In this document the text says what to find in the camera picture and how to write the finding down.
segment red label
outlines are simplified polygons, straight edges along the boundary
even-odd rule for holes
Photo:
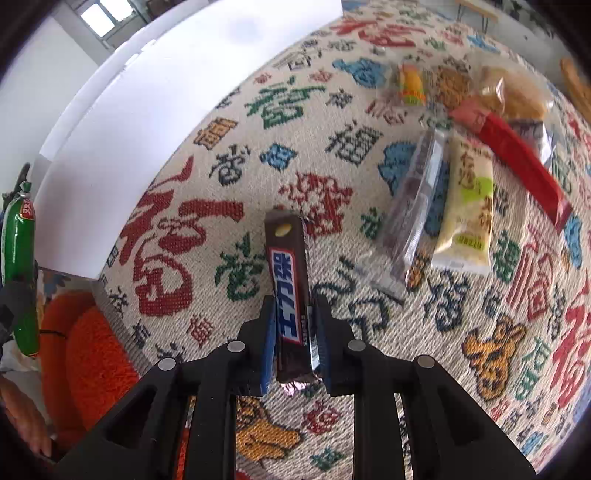
[[[30,199],[24,199],[21,205],[21,218],[25,220],[35,219],[35,209],[33,208],[33,202]]]

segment blue logo label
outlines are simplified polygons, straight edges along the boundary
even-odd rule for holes
[[[296,296],[294,256],[287,250],[271,248],[271,268],[277,296],[279,334],[289,342],[302,344]]]

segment orange animal pattern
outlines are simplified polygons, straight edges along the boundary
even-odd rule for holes
[[[238,397],[236,407],[236,449],[253,462],[285,458],[302,435],[273,423],[258,398]]]
[[[462,353],[475,371],[476,389],[483,400],[493,400],[505,391],[509,381],[509,365],[517,344],[525,336],[525,326],[513,325],[513,319],[502,315],[497,320],[492,337],[478,338],[478,328],[468,333],[462,343]]]

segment snack package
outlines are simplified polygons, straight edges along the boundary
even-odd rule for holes
[[[312,381],[306,239],[299,214],[272,210],[265,216],[267,258],[276,300],[277,381]]]
[[[491,150],[454,132],[447,200],[431,265],[486,275],[491,271]]]
[[[408,271],[433,200],[446,134],[430,128],[419,139],[375,242],[355,270],[379,290],[404,296]]]
[[[552,167],[554,134],[541,120],[513,120],[509,126],[532,149],[535,156],[546,170]]]
[[[460,106],[470,92],[470,77],[450,67],[438,66],[435,73],[435,101],[449,111]]]
[[[398,68],[400,101],[404,106],[427,106],[426,85],[423,70],[411,63]]]
[[[401,108],[434,109],[430,98],[433,73],[410,62],[390,63],[386,82],[376,93],[378,100]]]
[[[474,132],[517,175],[560,233],[573,207],[525,141],[474,98],[465,100],[450,116]]]
[[[554,105],[548,87],[510,59],[472,54],[473,92],[482,106],[510,120],[543,120]]]

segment person's hand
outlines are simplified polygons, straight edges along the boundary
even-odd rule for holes
[[[6,405],[8,420],[28,443],[33,453],[51,456],[51,439],[43,416],[29,397],[6,378],[0,377],[0,397]]]

